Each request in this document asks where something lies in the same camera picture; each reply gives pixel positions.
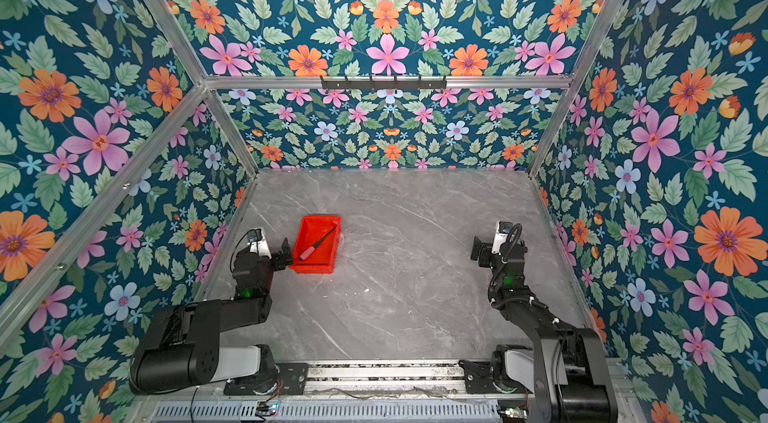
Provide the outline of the red handled screwdriver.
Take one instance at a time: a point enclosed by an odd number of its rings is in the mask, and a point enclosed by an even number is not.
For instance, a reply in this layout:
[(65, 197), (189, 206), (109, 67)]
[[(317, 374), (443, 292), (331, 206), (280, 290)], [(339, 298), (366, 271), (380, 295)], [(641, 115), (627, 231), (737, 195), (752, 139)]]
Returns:
[(301, 261), (306, 261), (316, 250), (317, 248), (331, 235), (335, 232), (336, 228), (331, 228), (322, 238), (320, 238), (318, 241), (313, 243), (310, 247), (304, 250), (304, 252), (299, 256), (299, 259)]

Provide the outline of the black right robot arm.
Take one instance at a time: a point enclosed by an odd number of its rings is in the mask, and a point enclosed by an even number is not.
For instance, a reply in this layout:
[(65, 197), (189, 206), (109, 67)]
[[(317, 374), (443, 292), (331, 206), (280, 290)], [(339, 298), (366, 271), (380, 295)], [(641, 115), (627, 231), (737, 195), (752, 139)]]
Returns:
[(616, 422), (619, 406), (602, 337), (556, 316), (525, 282), (527, 247), (519, 226), (501, 243), (474, 238), (470, 259), (491, 270), (490, 306), (530, 340), (499, 345), (490, 378), (500, 392), (525, 392), (524, 404), (503, 403), (504, 422)]

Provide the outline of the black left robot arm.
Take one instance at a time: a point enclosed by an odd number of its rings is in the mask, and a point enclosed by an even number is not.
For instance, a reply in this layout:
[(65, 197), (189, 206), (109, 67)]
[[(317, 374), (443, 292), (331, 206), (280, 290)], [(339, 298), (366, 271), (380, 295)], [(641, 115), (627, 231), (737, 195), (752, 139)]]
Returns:
[(221, 343), (223, 333), (267, 320), (274, 274), (293, 264), (288, 240), (271, 255), (264, 246), (253, 243), (235, 255), (233, 297), (158, 312), (130, 364), (130, 388), (135, 394), (163, 395), (222, 381), (249, 385), (257, 394), (273, 390), (279, 369), (268, 345)]

